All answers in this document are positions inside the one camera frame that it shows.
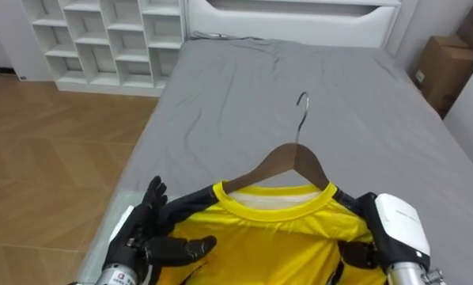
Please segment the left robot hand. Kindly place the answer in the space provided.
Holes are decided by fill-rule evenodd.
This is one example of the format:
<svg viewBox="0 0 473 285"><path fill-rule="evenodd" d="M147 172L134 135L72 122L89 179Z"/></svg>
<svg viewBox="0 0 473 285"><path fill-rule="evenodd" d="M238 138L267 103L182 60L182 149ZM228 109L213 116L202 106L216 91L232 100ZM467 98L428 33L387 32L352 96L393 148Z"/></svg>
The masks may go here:
<svg viewBox="0 0 473 285"><path fill-rule="evenodd" d="M166 190L159 176L150 181L142 202L133 208L110 241L103 269L117 264L142 274L149 266L180 267L201 260L215 248L214 236L186 239L168 235L159 222L168 201Z"/></svg>

